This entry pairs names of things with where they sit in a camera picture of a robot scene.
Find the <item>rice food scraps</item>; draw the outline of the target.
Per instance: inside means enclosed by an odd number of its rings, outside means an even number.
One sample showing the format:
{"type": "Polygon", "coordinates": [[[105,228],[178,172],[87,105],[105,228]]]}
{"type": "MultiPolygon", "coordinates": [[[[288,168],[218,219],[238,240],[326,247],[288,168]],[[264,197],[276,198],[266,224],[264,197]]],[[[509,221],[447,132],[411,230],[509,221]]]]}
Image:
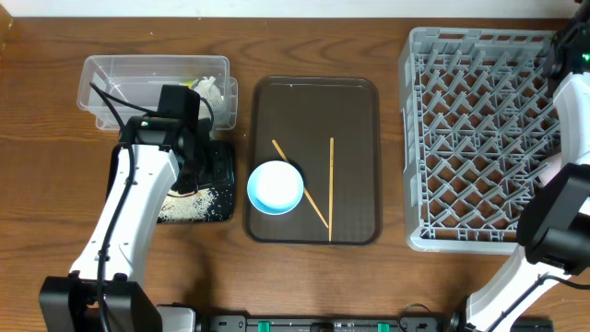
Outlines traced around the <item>rice food scraps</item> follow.
{"type": "Polygon", "coordinates": [[[162,223],[198,223],[225,221],[234,210],[233,194],[207,188],[188,194],[170,191],[159,212],[162,223]]]}

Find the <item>light blue bowl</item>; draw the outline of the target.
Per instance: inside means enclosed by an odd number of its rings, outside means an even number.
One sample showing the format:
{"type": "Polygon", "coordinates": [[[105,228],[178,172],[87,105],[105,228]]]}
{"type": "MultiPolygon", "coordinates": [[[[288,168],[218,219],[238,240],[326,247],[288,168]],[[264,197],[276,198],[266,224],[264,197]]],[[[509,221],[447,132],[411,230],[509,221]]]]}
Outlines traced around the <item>light blue bowl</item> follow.
{"type": "Polygon", "coordinates": [[[301,202],[303,192],[304,184],[299,171],[281,160],[257,166],[246,185],[250,203],[259,212],[271,216],[290,212],[301,202]]]}

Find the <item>yellow snack wrapper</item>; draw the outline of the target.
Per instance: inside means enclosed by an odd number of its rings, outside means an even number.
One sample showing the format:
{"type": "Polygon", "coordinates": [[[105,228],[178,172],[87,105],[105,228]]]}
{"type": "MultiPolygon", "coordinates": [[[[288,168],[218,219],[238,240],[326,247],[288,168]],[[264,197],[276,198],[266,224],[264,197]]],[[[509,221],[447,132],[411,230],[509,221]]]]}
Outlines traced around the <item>yellow snack wrapper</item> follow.
{"type": "Polygon", "coordinates": [[[186,86],[186,87],[192,89],[197,84],[197,82],[198,82],[197,79],[191,80],[191,81],[182,81],[182,82],[180,82],[180,85],[186,86]]]}

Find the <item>pink cup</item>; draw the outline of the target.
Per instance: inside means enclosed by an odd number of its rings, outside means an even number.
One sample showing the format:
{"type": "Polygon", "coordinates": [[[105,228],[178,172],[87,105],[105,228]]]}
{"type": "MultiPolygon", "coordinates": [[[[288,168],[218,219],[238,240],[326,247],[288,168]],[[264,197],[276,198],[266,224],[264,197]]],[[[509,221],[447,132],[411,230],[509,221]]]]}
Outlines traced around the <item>pink cup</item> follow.
{"type": "Polygon", "coordinates": [[[539,181],[543,186],[547,185],[552,178],[561,170],[562,154],[560,152],[541,161],[539,167],[541,172],[538,175],[539,181]]]}

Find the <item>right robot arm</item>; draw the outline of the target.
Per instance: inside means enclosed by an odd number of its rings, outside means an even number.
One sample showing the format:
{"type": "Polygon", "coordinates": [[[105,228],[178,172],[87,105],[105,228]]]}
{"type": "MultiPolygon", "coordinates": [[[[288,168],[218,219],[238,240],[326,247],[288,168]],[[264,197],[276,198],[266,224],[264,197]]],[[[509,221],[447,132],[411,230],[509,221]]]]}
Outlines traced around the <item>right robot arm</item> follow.
{"type": "Polygon", "coordinates": [[[448,331],[551,331],[526,309],[557,284],[589,267],[589,1],[582,0],[550,42],[544,75],[560,120],[560,170],[525,206],[517,246],[480,290],[466,298],[448,331]]]}

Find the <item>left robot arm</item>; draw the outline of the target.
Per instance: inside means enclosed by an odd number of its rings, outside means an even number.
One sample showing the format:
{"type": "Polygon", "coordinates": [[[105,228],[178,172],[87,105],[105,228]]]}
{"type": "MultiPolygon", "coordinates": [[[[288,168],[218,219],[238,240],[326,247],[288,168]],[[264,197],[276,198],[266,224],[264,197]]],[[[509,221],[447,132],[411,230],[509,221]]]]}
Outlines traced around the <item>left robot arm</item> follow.
{"type": "Polygon", "coordinates": [[[205,100],[193,89],[164,85],[158,108],[124,120],[119,99],[98,86],[119,125],[116,170],[98,224],[65,277],[48,277],[39,303],[50,331],[196,331],[195,309],[156,306],[144,292],[147,253],[159,212],[185,162],[202,165],[208,136],[199,125],[205,100]]]}

